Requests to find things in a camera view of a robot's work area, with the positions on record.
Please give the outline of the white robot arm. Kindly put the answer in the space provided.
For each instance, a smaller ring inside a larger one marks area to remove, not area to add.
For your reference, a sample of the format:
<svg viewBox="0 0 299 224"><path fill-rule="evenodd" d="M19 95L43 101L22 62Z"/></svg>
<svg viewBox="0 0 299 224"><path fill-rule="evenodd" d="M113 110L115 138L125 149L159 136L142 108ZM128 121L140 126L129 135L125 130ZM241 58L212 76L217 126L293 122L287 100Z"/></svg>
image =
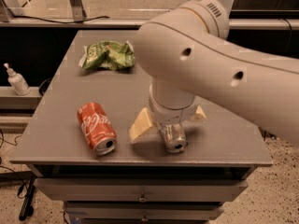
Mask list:
<svg viewBox="0 0 299 224"><path fill-rule="evenodd" d="M200 96L296 145L299 61L230 43L228 15L217 0L191 0L143 24L137 63L152 78L158 123L180 123Z"/></svg>

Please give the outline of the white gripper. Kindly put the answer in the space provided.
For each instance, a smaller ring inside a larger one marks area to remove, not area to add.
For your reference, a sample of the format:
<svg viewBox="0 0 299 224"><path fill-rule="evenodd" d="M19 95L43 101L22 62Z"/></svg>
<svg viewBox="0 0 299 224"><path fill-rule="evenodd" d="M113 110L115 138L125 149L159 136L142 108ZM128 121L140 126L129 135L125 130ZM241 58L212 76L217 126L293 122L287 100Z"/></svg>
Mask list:
<svg viewBox="0 0 299 224"><path fill-rule="evenodd" d="M156 130L152 119L160 124L178 124L187 119L207 121L197 96L156 78L149 86L149 109L144 107L129 129L132 144Z"/></svg>

